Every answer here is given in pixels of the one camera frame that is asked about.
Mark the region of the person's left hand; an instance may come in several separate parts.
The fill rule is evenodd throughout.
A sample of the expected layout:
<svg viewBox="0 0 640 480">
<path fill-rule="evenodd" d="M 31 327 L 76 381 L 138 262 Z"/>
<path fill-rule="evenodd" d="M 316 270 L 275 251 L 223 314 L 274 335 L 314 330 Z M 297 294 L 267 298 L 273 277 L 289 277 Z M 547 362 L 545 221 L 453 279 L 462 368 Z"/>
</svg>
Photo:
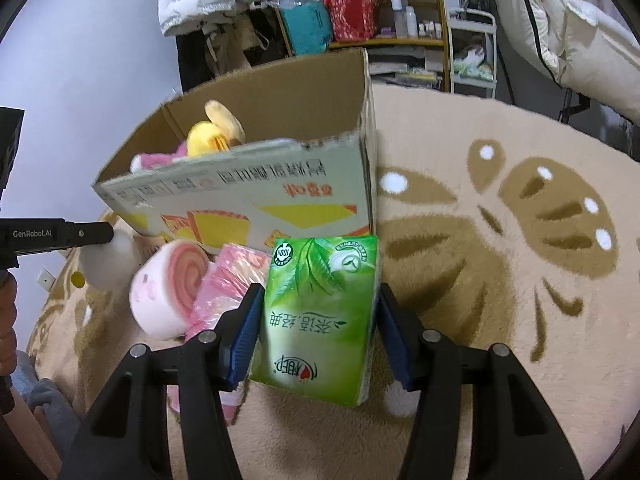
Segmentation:
<svg viewBox="0 0 640 480">
<path fill-rule="evenodd" d="M 0 375 L 9 376 L 16 367 L 16 335 L 14 324 L 17 317 L 15 299 L 17 284 L 9 273 L 0 289 Z"/>
</svg>

